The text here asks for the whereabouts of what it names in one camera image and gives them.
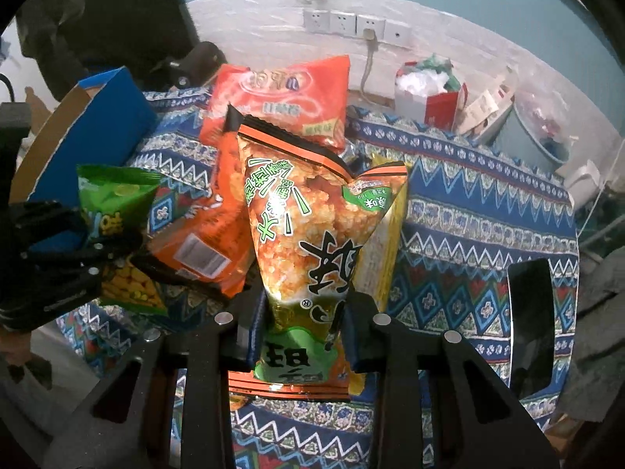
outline trash can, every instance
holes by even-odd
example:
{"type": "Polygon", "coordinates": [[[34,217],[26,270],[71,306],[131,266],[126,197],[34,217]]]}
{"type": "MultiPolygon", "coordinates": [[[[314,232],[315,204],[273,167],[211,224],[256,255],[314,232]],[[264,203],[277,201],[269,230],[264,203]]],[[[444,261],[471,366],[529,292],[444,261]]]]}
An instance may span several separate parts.
{"type": "Polygon", "coordinates": [[[549,132],[545,131],[545,127],[555,125],[559,128],[559,124],[544,116],[533,97],[528,100],[523,94],[518,95],[513,109],[493,147],[509,157],[522,160],[528,167],[554,173],[569,159],[569,149],[565,143],[546,137],[549,132]]]}

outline orange snack bag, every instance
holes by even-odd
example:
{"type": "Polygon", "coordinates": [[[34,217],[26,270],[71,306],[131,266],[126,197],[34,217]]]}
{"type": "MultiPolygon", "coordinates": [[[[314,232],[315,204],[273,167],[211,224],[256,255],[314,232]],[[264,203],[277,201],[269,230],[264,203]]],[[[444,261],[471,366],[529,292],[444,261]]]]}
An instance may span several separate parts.
{"type": "Polygon", "coordinates": [[[254,71],[222,65],[200,132],[218,142],[228,104],[340,153],[345,148],[349,56],[254,71]]]}
{"type": "Polygon", "coordinates": [[[360,249],[407,180],[402,162],[353,177],[336,154],[259,118],[237,135],[252,239],[272,322],[254,369],[268,383],[326,382],[360,249]]]}
{"type": "Polygon", "coordinates": [[[189,279],[219,283],[232,297],[243,290],[254,261],[236,132],[225,132],[212,175],[212,196],[198,199],[184,217],[148,242],[149,252],[189,279]]]}

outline power cord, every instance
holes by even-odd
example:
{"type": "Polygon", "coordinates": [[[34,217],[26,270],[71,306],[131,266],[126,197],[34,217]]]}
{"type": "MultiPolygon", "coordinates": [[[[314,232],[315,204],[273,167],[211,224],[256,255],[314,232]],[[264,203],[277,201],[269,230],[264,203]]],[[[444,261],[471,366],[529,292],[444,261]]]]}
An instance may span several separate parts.
{"type": "MultiPolygon", "coordinates": [[[[579,230],[579,233],[577,233],[577,237],[579,238],[582,233],[584,232],[584,229],[586,228],[586,225],[588,224],[588,221],[590,220],[590,217],[593,216],[593,212],[595,211],[595,208],[597,207],[597,204],[599,204],[599,198],[601,197],[601,194],[603,194],[603,191],[605,190],[605,184],[607,183],[607,181],[610,179],[610,177],[612,176],[612,173],[614,171],[614,168],[616,167],[616,163],[619,160],[619,157],[621,156],[621,151],[623,150],[623,145],[625,144],[625,139],[623,139],[621,141],[621,146],[619,147],[619,150],[616,152],[616,157],[614,157],[614,161],[612,162],[612,166],[610,166],[610,169],[608,170],[604,180],[601,182],[601,188],[599,189],[599,194],[597,194],[597,198],[595,199],[595,203],[593,204],[593,207],[590,208],[590,213],[588,214],[588,217],[586,217],[586,220],[584,222],[584,225],[582,226],[582,228],[579,230]]],[[[601,234],[599,235],[594,235],[589,239],[592,239],[592,241],[594,241],[595,239],[599,239],[601,236],[603,236],[605,233],[607,233],[607,227],[603,229],[603,231],[601,232],[601,234]]],[[[580,246],[587,244],[586,241],[583,241],[580,246]]]]}
{"type": "Polygon", "coordinates": [[[364,94],[364,85],[367,83],[367,79],[371,73],[371,67],[373,66],[373,55],[377,51],[376,31],[371,28],[365,28],[362,35],[367,41],[367,63],[364,66],[364,72],[362,73],[362,79],[360,81],[360,96],[365,102],[376,105],[375,102],[371,101],[367,95],[364,94]]]}
{"type": "Polygon", "coordinates": [[[9,99],[11,102],[15,102],[15,92],[13,91],[13,85],[9,78],[6,77],[3,73],[0,73],[0,81],[2,81],[6,85],[6,89],[9,91],[9,99]]]}

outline snack bag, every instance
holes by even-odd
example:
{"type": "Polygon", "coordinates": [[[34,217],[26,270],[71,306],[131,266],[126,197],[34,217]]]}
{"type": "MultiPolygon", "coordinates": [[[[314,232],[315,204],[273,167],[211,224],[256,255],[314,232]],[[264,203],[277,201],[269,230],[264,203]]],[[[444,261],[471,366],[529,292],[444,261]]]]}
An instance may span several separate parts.
{"type": "MultiPolygon", "coordinates": [[[[161,175],[135,167],[78,166],[80,207],[89,237],[112,236],[124,229],[143,231],[161,175]]],[[[103,305],[167,314],[156,285],[128,259],[107,266],[102,279],[103,305]]]]}
{"type": "Polygon", "coordinates": [[[254,252],[236,132],[225,132],[218,149],[212,196],[194,201],[189,211],[157,233],[147,248],[176,274],[219,283],[222,293],[232,297],[243,290],[254,252]]]}
{"type": "Polygon", "coordinates": [[[222,65],[200,140],[215,145],[228,104],[340,153],[345,148],[349,56],[254,71],[222,65]]]}
{"type": "MultiPolygon", "coordinates": [[[[372,166],[390,162],[377,153],[373,154],[372,166]]],[[[395,259],[407,208],[407,185],[404,185],[386,215],[376,227],[358,255],[352,283],[356,291],[369,294],[380,312],[386,312],[395,259]]]]}
{"type": "Polygon", "coordinates": [[[327,149],[252,116],[238,133],[252,239],[269,296],[257,378],[326,381],[358,252],[405,184],[403,163],[352,178],[327,149]]]}

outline black bag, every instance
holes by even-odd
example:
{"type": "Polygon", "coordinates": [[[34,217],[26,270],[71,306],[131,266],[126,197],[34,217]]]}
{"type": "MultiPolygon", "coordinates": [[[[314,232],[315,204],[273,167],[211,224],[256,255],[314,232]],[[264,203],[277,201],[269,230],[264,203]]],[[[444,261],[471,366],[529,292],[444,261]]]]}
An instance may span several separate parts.
{"type": "Polygon", "coordinates": [[[198,43],[183,0],[26,0],[16,18],[22,53],[57,100],[80,79],[122,66],[140,88],[162,90],[171,85],[164,61],[198,43]]]}

